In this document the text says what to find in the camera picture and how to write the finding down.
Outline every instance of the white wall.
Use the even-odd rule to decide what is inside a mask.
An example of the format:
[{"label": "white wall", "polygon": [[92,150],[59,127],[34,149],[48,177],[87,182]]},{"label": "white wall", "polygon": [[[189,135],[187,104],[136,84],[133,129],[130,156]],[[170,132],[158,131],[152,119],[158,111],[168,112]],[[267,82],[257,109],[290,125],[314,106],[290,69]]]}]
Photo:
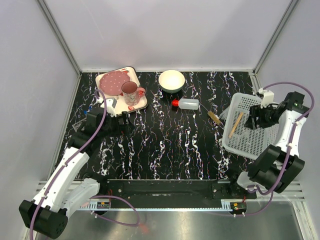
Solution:
[{"label": "white wall", "polygon": [[[279,81],[291,81],[306,86],[314,95],[315,108],[302,128],[299,141],[299,155],[305,160],[305,167],[299,179],[313,223],[320,236],[319,9],[319,0],[300,1],[258,73],[258,77],[263,86]],[[288,88],[288,86],[272,88],[278,101],[283,100],[287,92],[293,89],[300,91],[297,88]],[[311,101],[307,93],[305,98],[307,106],[310,106]]]},{"label": "white wall", "polygon": [[35,0],[0,7],[0,233],[21,239],[18,207],[48,176],[77,76]]},{"label": "white wall", "polygon": [[290,0],[46,0],[86,70],[252,69]]}]

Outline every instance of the white plastic basket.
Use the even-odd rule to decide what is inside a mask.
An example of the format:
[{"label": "white plastic basket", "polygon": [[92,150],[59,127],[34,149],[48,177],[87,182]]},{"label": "white plastic basket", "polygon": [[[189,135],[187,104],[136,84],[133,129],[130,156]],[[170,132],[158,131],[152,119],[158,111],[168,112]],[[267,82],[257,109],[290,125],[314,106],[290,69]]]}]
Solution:
[{"label": "white plastic basket", "polygon": [[[260,103],[261,99],[258,96],[243,93],[233,95],[222,136],[222,145],[228,152],[255,160],[267,146],[274,143],[278,133],[278,124],[256,130],[245,127],[250,107]],[[240,112],[243,112],[243,116],[232,137],[229,138],[229,133]]]}]

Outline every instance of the metal floor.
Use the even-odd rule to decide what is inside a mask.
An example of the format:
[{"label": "metal floor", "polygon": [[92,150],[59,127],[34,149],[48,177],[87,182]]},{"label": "metal floor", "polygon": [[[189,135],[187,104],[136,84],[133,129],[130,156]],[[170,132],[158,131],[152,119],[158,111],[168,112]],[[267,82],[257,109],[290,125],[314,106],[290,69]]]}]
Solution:
[{"label": "metal floor", "polygon": [[[248,203],[248,212],[261,208]],[[126,227],[95,219],[89,212],[77,211],[58,240],[302,240],[294,208],[289,202],[272,202],[257,216],[225,217],[209,212],[139,212],[142,225]],[[131,211],[110,211],[106,217],[134,223]]]}]

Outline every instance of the plastic bottle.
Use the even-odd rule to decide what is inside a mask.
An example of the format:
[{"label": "plastic bottle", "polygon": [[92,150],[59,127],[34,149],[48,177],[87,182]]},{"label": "plastic bottle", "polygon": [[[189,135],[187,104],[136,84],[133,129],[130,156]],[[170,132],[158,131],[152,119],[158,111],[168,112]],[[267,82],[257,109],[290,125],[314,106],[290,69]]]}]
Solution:
[{"label": "plastic bottle", "polygon": [[199,108],[198,99],[181,98],[180,100],[173,100],[172,106],[179,107],[181,109],[197,110]]}]

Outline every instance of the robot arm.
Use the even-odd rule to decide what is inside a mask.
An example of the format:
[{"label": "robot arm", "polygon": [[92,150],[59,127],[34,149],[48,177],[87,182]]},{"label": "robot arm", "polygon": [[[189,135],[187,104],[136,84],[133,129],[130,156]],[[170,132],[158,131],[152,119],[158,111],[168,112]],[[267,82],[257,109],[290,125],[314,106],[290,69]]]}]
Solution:
[{"label": "robot arm", "polygon": [[[45,190],[52,181],[53,177],[56,175],[57,171],[77,150],[78,149],[75,147],[69,147],[65,150],[62,161],[56,167],[56,170],[47,181],[46,185],[33,198],[34,204],[39,204],[42,196],[45,193]],[[57,179],[54,181],[49,193],[47,194],[47,198],[43,201],[41,207],[49,208],[55,213],[57,213],[60,209],[66,209],[66,216],[69,218],[85,201],[96,195],[99,192],[100,183],[91,178],[85,179],[80,186],[67,194],[67,190],[69,189],[76,175],[88,160],[89,155],[87,153],[78,153],[73,160],[64,167],[61,174],[59,174]]]},{"label": "robot arm", "polygon": [[103,112],[103,108],[98,107],[87,113],[86,121],[72,135],[61,162],[46,185],[32,201],[24,200],[20,204],[19,211],[27,228],[30,228],[32,217],[41,199],[45,196],[44,193],[49,185],[51,185],[49,192],[39,208],[33,229],[51,239],[56,239],[61,235],[67,225],[68,218],[89,198],[97,194],[105,195],[107,193],[107,179],[97,173],[90,174],[90,178],[86,178],[81,185],[70,193],[67,194],[67,191],[80,169],[88,162],[92,154],[99,149],[101,140],[104,137],[121,136],[132,131],[134,126],[130,123],[127,112],[122,112],[120,118],[115,116],[114,111],[109,112],[102,127],[90,144],[67,165],[65,164],[92,137],[101,123]]},{"label": "robot arm", "polygon": [[[303,106],[305,96],[298,92],[288,93],[285,100],[277,104],[277,107],[274,107],[274,94],[271,91],[260,90],[259,94],[263,97],[263,104],[250,108],[249,118],[245,123],[245,127],[253,130],[269,128],[275,124],[279,124],[279,127],[274,144],[270,144],[254,161],[249,168],[247,176],[251,181],[270,189],[277,181],[280,173],[274,163],[276,161],[281,164],[284,163],[288,145],[290,144],[291,150],[288,164],[285,166],[285,172],[280,182],[274,189],[275,192],[281,193],[305,165],[305,162],[299,158],[298,142],[302,126],[308,116],[303,117],[297,124],[292,141],[290,140],[290,135],[297,119],[306,113],[309,108]],[[239,182],[239,179],[237,183],[244,188],[246,187]]]}]

